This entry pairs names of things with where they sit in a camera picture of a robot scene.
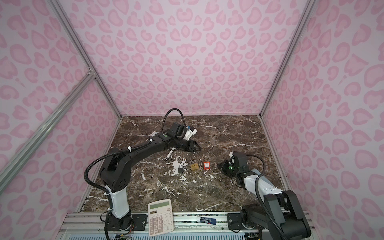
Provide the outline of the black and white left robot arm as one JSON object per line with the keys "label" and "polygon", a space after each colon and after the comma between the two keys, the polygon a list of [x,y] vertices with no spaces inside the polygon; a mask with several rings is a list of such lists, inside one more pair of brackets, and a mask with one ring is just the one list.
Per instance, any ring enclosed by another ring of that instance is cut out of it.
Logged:
{"label": "black and white left robot arm", "polygon": [[163,151],[180,150],[195,153],[201,150],[192,136],[197,129],[174,122],[170,129],[150,136],[144,143],[114,150],[104,159],[99,177],[106,189],[112,215],[124,219],[130,214],[127,186],[131,180],[132,167],[140,161]]}

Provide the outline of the brass padlock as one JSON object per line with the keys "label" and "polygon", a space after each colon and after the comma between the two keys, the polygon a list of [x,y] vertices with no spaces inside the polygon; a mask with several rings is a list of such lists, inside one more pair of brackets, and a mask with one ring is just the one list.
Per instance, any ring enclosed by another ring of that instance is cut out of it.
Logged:
{"label": "brass padlock", "polygon": [[196,160],[191,160],[190,168],[191,168],[192,171],[197,171],[197,170],[200,169],[200,166],[199,166],[199,164],[197,163]]}

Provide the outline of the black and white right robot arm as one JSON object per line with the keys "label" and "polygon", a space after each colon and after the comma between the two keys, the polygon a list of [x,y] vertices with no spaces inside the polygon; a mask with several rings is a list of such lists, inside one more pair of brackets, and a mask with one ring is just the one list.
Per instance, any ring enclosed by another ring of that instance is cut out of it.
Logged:
{"label": "black and white right robot arm", "polygon": [[292,190],[283,191],[263,179],[266,162],[261,172],[251,170],[250,154],[231,152],[229,159],[218,164],[218,169],[236,186],[254,194],[258,203],[245,205],[239,214],[228,214],[228,228],[234,233],[242,229],[257,229],[258,238],[267,230],[273,240],[304,240],[312,230],[297,195]]}

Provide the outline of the red padlock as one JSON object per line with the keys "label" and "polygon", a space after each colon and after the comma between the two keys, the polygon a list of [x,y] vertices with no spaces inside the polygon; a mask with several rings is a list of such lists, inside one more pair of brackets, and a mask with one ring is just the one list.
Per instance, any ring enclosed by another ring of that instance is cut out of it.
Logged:
{"label": "red padlock", "polygon": [[204,170],[210,170],[211,169],[211,163],[208,160],[208,158],[204,158],[204,160],[203,160],[203,169]]}

